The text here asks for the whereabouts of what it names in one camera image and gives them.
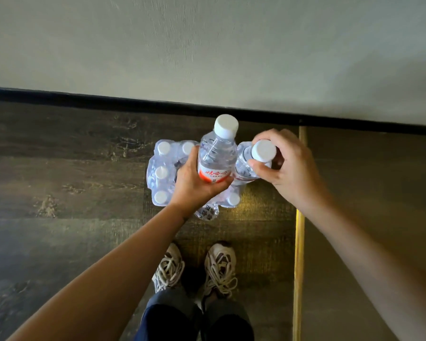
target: sneaker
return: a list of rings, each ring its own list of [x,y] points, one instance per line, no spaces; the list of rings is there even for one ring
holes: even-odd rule
[[[182,277],[184,268],[185,263],[180,250],[174,243],[170,243],[158,269],[153,274],[155,293],[176,286]]]
[[[205,258],[207,278],[203,300],[212,293],[212,290],[216,290],[216,293],[223,298],[232,296],[232,290],[238,285],[235,277],[236,264],[237,258],[231,246],[216,243],[210,248]]]

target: white bottle cap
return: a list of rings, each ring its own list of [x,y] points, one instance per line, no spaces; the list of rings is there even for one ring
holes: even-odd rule
[[[185,143],[183,143],[182,151],[184,154],[189,155],[193,147],[194,147],[194,144],[192,142],[186,141]]]
[[[231,115],[219,115],[214,123],[214,132],[222,139],[233,140],[239,130],[239,122]]]
[[[155,202],[157,204],[162,205],[163,203],[165,203],[167,201],[167,197],[168,196],[167,196],[167,193],[165,191],[158,191],[155,194],[154,199],[155,199]]]
[[[167,155],[167,154],[169,154],[169,152],[170,152],[170,143],[165,142],[165,141],[160,142],[158,144],[158,152],[159,152],[159,155]]]
[[[227,202],[231,206],[236,206],[240,203],[240,195],[237,193],[230,193],[229,197],[227,198]]]
[[[164,179],[168,176],[168,174],[169,174],[169,170],[167,170],[167,168],[164,166],[159,166],[155,170],[155,176],[158,179]]]
[[[276,146],[270,140],[259,140],[251,149],[253,159],[266,163],[276,156]]]

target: pant leg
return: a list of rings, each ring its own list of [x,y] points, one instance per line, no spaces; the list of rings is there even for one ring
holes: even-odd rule
[[[183,288],[160,291],[148,301],[134,341],[196,341],[201,321],[201,310]]]
[[[254,331],[244,307],[236,301],[212,302],[202,322],[203,341],[254,341]]]

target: black baseboard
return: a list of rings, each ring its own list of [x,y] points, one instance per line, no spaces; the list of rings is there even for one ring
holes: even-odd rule
[[[392,122],[351,120],[335,117],[290,114],[242,108],[226,108],[207,105],[161,102],[142,99],[103,97],[87,94],[71,94],[34,90],[0,88],[0,101],[86,108],[97,110],[149,112],[157,114],[182,114],[190,116],[217,117],[231,114],[238,120],[259,123],[274,123],[289,126],[329,127],[352,130],[367,130],[386,133],[426,135],[426,126],[407,125]]]

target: person's left arm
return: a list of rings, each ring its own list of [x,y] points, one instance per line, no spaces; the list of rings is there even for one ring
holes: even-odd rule
[[[233,180],[202,181],[198,151],[178,171],[169,205],[52,297],[10,341],[119,339],[178,230]]]

